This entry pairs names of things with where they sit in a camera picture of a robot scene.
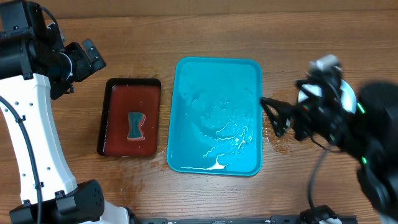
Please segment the light blue plate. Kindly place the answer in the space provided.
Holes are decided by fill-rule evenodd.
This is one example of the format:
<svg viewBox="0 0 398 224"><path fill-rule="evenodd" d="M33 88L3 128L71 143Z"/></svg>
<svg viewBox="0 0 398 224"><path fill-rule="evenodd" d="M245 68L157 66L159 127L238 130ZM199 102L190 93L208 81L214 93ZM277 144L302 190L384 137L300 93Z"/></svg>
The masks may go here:
<svg viewBox="0 0 398 224"><path fill-rule="evenodd" d="M320 114L349 116L356 112L356 96L344 80L321 78L316 80L297 80L298 102Z"/></svg>

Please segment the dark green sponge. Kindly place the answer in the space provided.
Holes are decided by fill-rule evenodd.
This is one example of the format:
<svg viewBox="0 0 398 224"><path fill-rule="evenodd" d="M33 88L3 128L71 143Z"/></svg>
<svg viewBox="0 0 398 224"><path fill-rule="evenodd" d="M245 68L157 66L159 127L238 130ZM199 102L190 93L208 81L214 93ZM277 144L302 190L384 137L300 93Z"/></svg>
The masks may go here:
<svg viewBox="0 0 398 224"><path fill-rule="evenodd" d="M129 131L127 134L128 141L144 140L144 132L142 126L146 120L146 115L140 112L130 112L128 114Z"/></svg>

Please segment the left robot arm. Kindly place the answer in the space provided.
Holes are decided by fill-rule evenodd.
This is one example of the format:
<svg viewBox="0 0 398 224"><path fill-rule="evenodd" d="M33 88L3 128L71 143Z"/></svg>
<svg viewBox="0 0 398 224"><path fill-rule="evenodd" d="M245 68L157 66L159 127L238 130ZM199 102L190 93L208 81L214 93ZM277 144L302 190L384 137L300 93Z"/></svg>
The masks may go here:
<svg viewBox="0 0 398 224"><path fill-rule="evenodd" d="M78 183L63 155L52 100L105 67L91 40L65 44L57 21L32 1L1 4L1 111L16 155L21 205L13 223L131 223L99 183Z"/></svg>

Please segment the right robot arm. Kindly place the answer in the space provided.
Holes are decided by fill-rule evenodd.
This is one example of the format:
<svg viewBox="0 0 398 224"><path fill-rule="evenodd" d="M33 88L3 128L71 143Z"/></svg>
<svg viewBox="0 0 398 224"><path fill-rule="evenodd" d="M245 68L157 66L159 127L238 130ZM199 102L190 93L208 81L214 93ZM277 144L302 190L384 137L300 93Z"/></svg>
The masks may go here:
<svg viewBox="0 0 398 224"><path fill-rule="evenodd" d="M308 96L291 105L262 97L260 104L267 113L275 135L287 128L302 141L319 134L332 146L355 158L361 167L358 181L373 208L385 220L397 220L397 85L374 82L359 92L357 111L343 108L340 82L314 81L321 95L305 89L306 80L297 86Z"/></svg>

